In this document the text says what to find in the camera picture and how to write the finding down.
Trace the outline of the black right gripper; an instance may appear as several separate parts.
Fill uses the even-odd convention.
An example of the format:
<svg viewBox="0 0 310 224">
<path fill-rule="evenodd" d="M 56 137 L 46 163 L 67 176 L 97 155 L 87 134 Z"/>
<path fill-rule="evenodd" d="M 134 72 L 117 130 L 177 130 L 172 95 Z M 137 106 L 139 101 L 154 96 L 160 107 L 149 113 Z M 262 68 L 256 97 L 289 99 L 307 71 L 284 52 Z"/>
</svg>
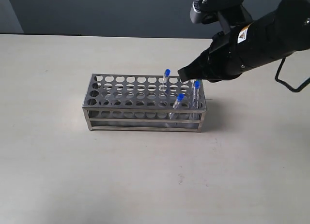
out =
<svg viewBox="0 0 310 224">
<path fill-rule="evenodd" d="M 199 57 L 178 70 L 181 81 L 200 79 L 216 83 L 236 79 L 254 69 L 257 61 L 248 34 L 251 24 L 235 27 L 228 34 L 217 34 Z"/>
</svg>

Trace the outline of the black silver Piper robot arm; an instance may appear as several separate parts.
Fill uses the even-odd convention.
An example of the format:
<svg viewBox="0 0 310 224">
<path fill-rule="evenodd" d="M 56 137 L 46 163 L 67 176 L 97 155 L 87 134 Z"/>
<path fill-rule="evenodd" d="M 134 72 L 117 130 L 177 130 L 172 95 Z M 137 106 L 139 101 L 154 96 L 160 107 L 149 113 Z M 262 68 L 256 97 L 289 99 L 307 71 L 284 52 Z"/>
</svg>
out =
<svg viewBox="0 0 310 224">
<path fill-rule="evenodd" d="M 310 47 L 310 0 L 281 0 L 276 10 L 253 20 L 244 0 L 196 0 L 194 24 L 219 22 L 222 31 L 192 63 L 180 69 L 183 82 L 198 79 L 215 83 Z"/>
</svg>

